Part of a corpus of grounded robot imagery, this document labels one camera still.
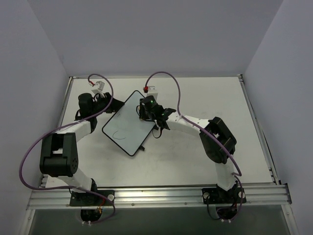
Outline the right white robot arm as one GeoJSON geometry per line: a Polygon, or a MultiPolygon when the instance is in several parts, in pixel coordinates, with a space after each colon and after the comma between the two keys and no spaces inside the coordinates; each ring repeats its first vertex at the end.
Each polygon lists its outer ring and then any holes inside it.
{"type": "Polygon", "coordinates": [[[218,198],[228,202],[235,196],[234,169],[238,168],[238,165],[233,154],[237,141],[221,118],[208,120],[184,116],[175,109],[163,108],[152,95],[139,100],[139,118],[143,121],[153,121],[161,130],[198,136],[206,155],[215,163],[218,198]]]}

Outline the black framed whiteboard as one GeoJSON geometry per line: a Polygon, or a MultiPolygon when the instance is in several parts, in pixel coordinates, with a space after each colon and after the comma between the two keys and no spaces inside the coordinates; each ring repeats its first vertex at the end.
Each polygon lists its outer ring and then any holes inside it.
{"type": "Polygon", "coordinates": [[[139,119],[137,106],[144,95],[135,90],[102,127],[102,132],[129,156],[134,156],[151,133],[154,122],[139,119]]]}

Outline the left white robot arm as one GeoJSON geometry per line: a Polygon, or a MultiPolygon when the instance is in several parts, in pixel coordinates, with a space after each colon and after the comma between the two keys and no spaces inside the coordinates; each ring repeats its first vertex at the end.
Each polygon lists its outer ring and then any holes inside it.
{"type": "Polygon", "coordinates": [[[99,198],[95,181],[79,169],[77,143],[94,132],[97,126],[97,113],[115,113],[124,102],[113,98],[109,93],[95,95],[83,93],[78,96],[79,109],[75,114],[74,125],[64,127],[43,138],[40,156],[42,174],[55,177],[76,192],[83,192],[81,200],[94,205],[99,198]]]}

